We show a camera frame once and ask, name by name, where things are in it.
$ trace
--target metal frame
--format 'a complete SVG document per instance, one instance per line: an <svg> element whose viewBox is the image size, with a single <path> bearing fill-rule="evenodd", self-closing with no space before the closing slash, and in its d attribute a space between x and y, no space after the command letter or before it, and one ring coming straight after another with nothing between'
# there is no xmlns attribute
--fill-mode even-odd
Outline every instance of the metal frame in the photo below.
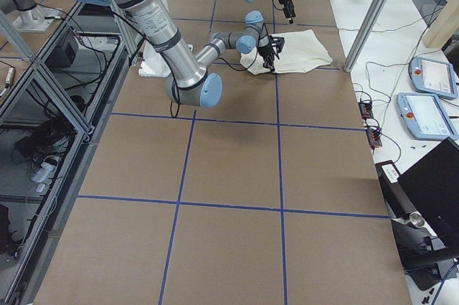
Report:
<svg viewBox="0 0 459 305"><path fill-rule="evenodd" d="M105 77L101 80L101 84L98 88L93 102L90 107L88 107L87 113L83 115L78 109L77 106L70 99L70 96L62 88L62 86L57 81L57 78L52 74L49 68L45 65L44 60L46 60L51 54L53 48L60 39L62 32L68 28L69 24L72 26L77 25L72 16L78 14L83 8L83 4L76 3L73 8L68 12L68 15L65 19L62 20L61 24L56 28L56 30L51 34L48 40L44 43L44 46L40 51L34 53L29 45L22 39L21 35L15 30L12 23L9 21L8 17L0 11L0 33L4 34L8 41L13 45L18 53L29 62L28 68L24 71L23 75L19 78L16 85L11 89L4 100L0 103L0 124L8 117L8 114L13 110L13 107L17 105L19 99L25 94L26 89L31 85L32 82L38 84L38 86L47 94L49 99L55 104L63 116L70 122L75 130L75 138L70 146L70 150L67 153L65 159L62 160L62 165L57 175L57 178L53 184L53 187L49 190L47 199L42 202L40 198L31 196L27 198L27 203L30 204L40 204L42 207L38 213L38 218L31 228L30 235L24 246L22 247L19 260L14 266L14 277L10 278L7 281L6 293L0 294L0 303L8 304L10 301L16 301L17 290L19 283L23 277L24 271L27 269L30 256L34 253L35 246L37 241L42 236L42 230L47 222L51 211L55 205L55 201L58 201L58 194L65 184L65 177L71 170L75 158L77 158L78 151L82 146L82 143L90 139L90 135L94 131L92 126L92 120L95 119L95 116L98 112L98 107L102 102L102 99L105 96L105 91L112 80L116 80L117 83L119 79L115 77L115 73L120 71L122 66L126 64L121 64L120 60L125 60L126 49L129 50L131 54L136 51L137 42L133 37L132 31L127 28L127 25L119 23L118 28L121 33L121 41L118 46L118 49L115 53L113 61L108 66L107 73ZM2 197L2 200L10 202L24 202L25 197L9 195L8 197Z"/></svg>
<svg viewBox="0 0 459 305"><path fill-rule="evenodd" d="M22 39L21 35L16 31L13 24L9 21L8 17L0 10L0 32L6 39L16 48L19 54L24 59L30 62L34 61L34 53L29 45Z"/></svg>
<svg viewBox="0 0 459 305"><path fill-rule="evenodd" d="M357 33L356 39L349 50L346 61L343 65L344 72L351 72L355 66L359 55L364 48L365 42L372 32L373 26L378 20L379 14L387 0L373 0L372 4L368 8L368 12L364 18L362 25L360 26L359 32Z"/></svg>
<svg viewBox="0 0 459 305"><path fill-rule="evenodd" d="M116 4L111 4L110 7L112 11L116 14L119 14L122 17L126 17L125 12L122 9L120 9ZM126 45L126 49L128 50L129 55L135 56L134 53L137 51L137 43L141 37L138 36L138 34L134 34L131 27L129 27L120 17L113 15L113 18L115 19L115 22L118 25L118 28L121 33L121 39L124 41L124 44ZM133 57L132 65L136 63L137 57Z"/></svg>

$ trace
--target black cable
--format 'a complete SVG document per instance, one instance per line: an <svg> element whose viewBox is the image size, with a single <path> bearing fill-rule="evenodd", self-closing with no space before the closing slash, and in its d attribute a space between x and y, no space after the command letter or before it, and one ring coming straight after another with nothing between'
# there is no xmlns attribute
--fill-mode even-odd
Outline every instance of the black cable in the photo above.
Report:
<svg viewBox="0 0 459 305"><path fill-rule="evenodd" d="M394 161L394 164L396 164L396 163L400 160L400 158L402 158L402 148L400 147L400 145L399 145L394 139L388 137L386 134L381 133L381 135L385 136L385 137L388 138L390 141L392 141L392 142L395 144L395 146L397 146L397 148L399 149L399 156L398 156L397 160Z"/></svg>
<svg viewBox="0 0 459 305"><path fill-rule="evenodd" d="M81 81L80 79L78 79L77 77L72 75L72 73L70 73L70 72L68 72L66 70L57 69L54 72L66 74L68 77L71 77L73 80L78 81L80 84L84 84L85 83L84 81Z"/></svg>
<svg viewBox="0 0 459 305"><path fill-rule="evenodd" d="M217 60L221 60L223 61L224 63L227 64L227 66L229 68L231 68L232 70L235 70L236 72L245 72L246 70L249 70L249 68L251 68L253 66L253 64L255 63L256 59L257 59L257 56L258 54L255 54L255 59L253 59L252 63L249 65L249 67L244 67L242 68L241 70L237 69L237 68L234 68L228 61L226 61L223 57L219 57Z"/></svg>
<svg viewBox="0 0 459 305"><path fill-rule="evenodd" d="M453 272L453 270L459 265L459 262L455 262L449 271L446 272L445 276L443 277L442 279L442 282L440 283L440 286L438 287L438 290L437 290L437 293L435 294L435 297L434 299L432 300L432 304L431 305L435 305L435 302L437 301L437 298L438 296L440 295L440 291L442 290L443 288L443 285L445 284L445 281L446 279L448 278L448 276Z"/></svg>
<svg viewBox="0 0 459 305"><path fill-rule="evenodd" d="M109 65L113 62L113 60L115 59L116 52L118 51L118 48L120 47L121 39L120 39L120 37L118 37L118 36L116 36L116 39L118 40L118 43L117 43L117 45L116 45L115 50L113 50L110 59L108 60L107 66L105 67L105 69L103 70L102 74L100 75L100 78L101 78L101 79L107 75L108 67L109 67ZM94 98L95 98L95 94L96 94L97 91L99 90L99 87L100 87L101 83L102 83L102 81L99 81L99 82L98 82L98 84L96 85L96 87L95 87L93 93L91 94L90 99L89 99L89 100L87 101L87 103L85 104L85 113L86 113L87 108L89 108L89 105L93 102L93 100L94 100Z"/></svg>
<svg viewBox="0 0 459 305"><path fill-rule="evenodd" d="M426 14L426 15L422 16L421 18L419 18L418 20L414 21L413 23L403 25L403 26L398 27L398 28L396 28L396 29L374 30L374 31L371 31L371 32L378 32L378 33L382 33L382 32L394 32L394 31L398 31L398 30L400 30L400 29L403 29L403 28L405 28L405 27L411 27L412 25L416 24L417 22L420 22L421 20L423 20L424 18L427 18L428 16L432 16L433 14L437 13L438 11L441 11L442 9L443 9L443 8L438 9L437 11L434 11L433 13ZM360 29L345 29L345 28L341 27L341 28L338 28L338 30L344 30L344 31L359 31Z"/></svg>
<svg viewBox="0 0 459 305"><path fill-rule="evenodd" d="M448 102L447 100L445 100L445 99L443 99L443 98L440 98L440 100L441 100L442 102L444 102L444 103L447 103L447 104L449 104L449 105L451 105L451 106L454 106L455 108L459 108L459 105L454 104L454 103L451 103L451 102Z"/></svg>
<svg viewBox="0 0 459 305"><path fill-rule="evenodd" d="M8 62L4 62L4 61L0 60L0 63L3 63L4 65L7 65L7 66L9 66L11 68L14 68L14 66L10 65Z"/></svg>

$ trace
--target metal post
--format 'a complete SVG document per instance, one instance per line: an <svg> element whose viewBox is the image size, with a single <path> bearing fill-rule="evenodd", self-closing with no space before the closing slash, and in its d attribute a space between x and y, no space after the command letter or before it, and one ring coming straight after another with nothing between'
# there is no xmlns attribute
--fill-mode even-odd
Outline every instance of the metal post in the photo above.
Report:
<svg viewBox="0 0 459 305"><path fill-rule="evenodd" d="M122 17L125 17L124 11L121 10L116 4L112 4L110 7L112 11L121 15ZM115 18L115 22L118 25L118 28L121 33L121 37L123 38L123 42L126 46L126 49L128 50L129 56L135 56L134 53L137 50L137 42L136 42L136 38L134 37L133 30L122 19L120 19L116 15L113 15L113 18Z"/></svg>
<svg viewBox="0 0 459 305"><path fill-rule="evenodd" d="M28 61L33 61L34 53L22 39L21 35L13 27L8 17L0 10L0 32L8 39L8 41L16 48L16 50Z"/></svg>
<svg viewBox="0 0 459 305"><path fill-rule="evenodd" d="M360 52L363 49L370 33L372 32L373 26L375 25L385 3L386 0L373 0L372 4L370 5L364 21L360 27L359 33L357 33L356 39L354 40L346 61L344 62L344 72L351 72L352 68L354 67L357 59L359 58Z"/></svg>

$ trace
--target white table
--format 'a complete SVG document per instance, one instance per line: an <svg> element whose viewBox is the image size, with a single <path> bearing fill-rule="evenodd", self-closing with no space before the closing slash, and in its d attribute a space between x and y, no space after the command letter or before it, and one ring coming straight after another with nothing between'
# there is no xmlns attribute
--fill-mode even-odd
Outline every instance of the white table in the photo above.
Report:
<svg viewBox="0 0 459 305"><path fill-rule="evenodd" d="M331 0L333 13L337 27L340 30L340 38L343 44L344 53L347 55L354 42L359 29L372 0ZM394 32L376 32L388 29L397 29L401 26L411 24ZM420 16L412 0L387 0L381 15L378 18L372 32L363 48L359 59L351 72L352 81L360 84L363 91L368 92L373 100L388 100L388 97L373 91L369 88L365 66L367 62L376 62L382 65L405 64L410 61L412 51L415 48L420 35L424 32L426 23ZM416 55L424 52L432 52L421 42L417 48ZM426 57L446 61L441 51L433 52ZM399 115L396 104L396 95L401 92L414 92L407 66L380 67L368 65L369 78L374 89L391 95L390 104L375 102L373 113L375 118L383 125L382 132L394 139L402 149L402 155L397 162L397 168L403 173L416 161L421 159L427 152L439 144L439 141L421 141L412 138L402 118ZM459 100L452 103L459 105ZM459 109L443 103L448 115L459 116ZM453 120L456 129L459 129L459 120ZM383 147L375 150L373 159L375 163L395 160L399 150L393 142L382 137ZM420 304L425 296L430 296L430 303L433 296L428 291L420 291L410 277L407 277L407 284L413 304ZM436 305L459 304L459 279L445 282Z"/></svg>

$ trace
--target wire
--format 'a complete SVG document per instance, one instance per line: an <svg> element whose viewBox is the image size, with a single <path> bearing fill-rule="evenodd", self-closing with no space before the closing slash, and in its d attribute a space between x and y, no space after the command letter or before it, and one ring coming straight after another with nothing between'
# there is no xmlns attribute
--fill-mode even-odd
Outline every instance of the wire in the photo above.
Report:
<svg viewBox="0 0 459 305"><path fill-rule="evenodd" d="M9 66L11 68L14 68L14 66L10 65L8 62L4 62L4 61L0 60L0 63L3 63L4 65L7 65L7 66Z"/></svg>
<svg viewBox="0 0 459 305"><path fill-rule="evenodd" d="M399 156L397 157L397 160L394 161L394 164L396 164L400 160L400 158L402 158L402 148L400 147L400 145L394 139L388 137L386 134L381 133L381 135L383 135L384 137L386 137L390 141L392 141L395 144L395 146L397 146L397 148L399 149Z"/></svg>
<svg viewBox="0 0 459 305"><path fill-rule="evenodd" d="M258 56L258 54L255 53L255 59L253 59L252 63L249 65L249 67L244 67L244 68L242 68L241 70L238 70L237 68L234 68L234 67L233 67L228 61L226 61L223 57L219 57L217 60L223 61L224 63L226 63L226 64L228 65L229 68L231 68L232 70L235 70L236 72L245 72L246 70L249 70L249 68L251 68L251 67L254 65L254 63L255 63L255 61L256 61L256 59L257 59L257 56Z"/></svg>
<svg viewBox="0 0 459 305"><path fill-rule="evenodd" d="M441 0L437 1L437 4L435 5L435 7L434 7L434 9L433 9L433 12L436 12L436 11L437 11L437 7L438 7L438 5L439 5L440 2L441 2ZM392 96L394 95L394 92L395 92L395 90L397 89L397 86L398 86L398 84L399 84L400 78L402 77L402 73L403 73L403 71L404 71L404 69L405 69L405 66L408 65L408 64L410 64L411 61L416 57L416 56L415 56L415 55L416 55L416 51L417 51L418 47L420 46L420 43L421 43L421 41L422 41L422 38L424 37L424 34L427 32L427 30L429 29L430 25L431 25L436 19L437 19L437 17L434 18L434 17L433 17L433 14L432 14L432 16L431 16L430 19L429 19L429 22L427 23L427 27L426 27L426 28L424 29L424 31L421 33L421 35L420 35L420 37L419 37L419 39L418 39L418 41L417 41L415 47L413 48L413 50L412 50L411 53L410 53L409 61L407 61L405 64L394 64L394 65L403 65L404 67L401 69L401 71L400 71L400 73L399 73L399 75L398 75L398 77L397 77L397 80L396 80L396 82L395 82L395 85L394 85L394 87L393 87L393 89L392 89L390 95L387 95L386 93L383 93L383 92L381 92L381 91L376 90L376 92L386 95L386 96L389 98L389 103L392 101ZM432 52L424 52L424 53L422 53L422 54L418 54L417 56L426 55L426 54L431 54L431 53L437 52L437 51L438 51L438 50L434 50L434 51L432 51ZM367 80L369 81L369 73L368 73L367 64L365 65L365 68L366 68ZM388 110L388 109L389 109L389 105L387 105L386 108L384 109L384 114L383 114L383 119L382 119L382 125L381 125L381 127L383 127L384 124L385 124L385 122L386 122L386 115L387 115L387 110Z"/></svg>
<svg viewBox="0 0 459 305"><path fill-rule="evenodd" d="M455 108L459 108L459 105L454 104L454 103L451 103L451 102L448 102L447 100L445 100L445 99L443 99L443 98L440 98L440 100L441 100L442 102L444 102L444 103L447 103L447 104L449 104L449 105L451 105L451 106L454 106Z"/></svg>
<svg viewBox="0 0 459 305"><path fill-rule="evenodd" d="M352 85L357 85L357 86L360 86L360 90L364 90L364 87L362 85L360 85L359 83L352 83Z"/></svg>
<svg viewBox="0 0 459 305"><path fill-rule="evenodd" d="M428 16L432 16L433 14L437 13L438 11L441 11L442 9L443 9L443 8L438 9L438 10L434 11L433 13L426 14L426 15L422 16L421 18L419 18L418 20L415 20L413 23L403 25L403 26L398 27L398 28L396 28L396 29L374 30L374 31L372 31L372 32L382 33L382 32L394 32L394 31L399 31L400 29L403 29L403 28L405 28L405 27L411 27L412 25L416 24L417 22L420 22L421 20L423 20L424 18L427 18ZM346 29L346 28L340 27L340 28L338 28L338 30L344 30L344 31L359 31L360 29Z"/></svg>
<svg viewBox="0 0 459 305"><path fill-rule="evenodd" d="M440 283L440 286L438 287L437 293L435 293L435 297L434 297L434 299L432 300L432 304L431 304L431 305L435 305L435 302L437 301L437 298L438 298L438 296L440 295L440 291L442 290L443 285L445 285L446 279L447 279L448 276L453 272L454 268L456 268L458 265L459 265L459 262L455 262L455 263L451 266L450 270L446 272L445 276L444 276L443 279L442 279L442 282Z"/></svg>

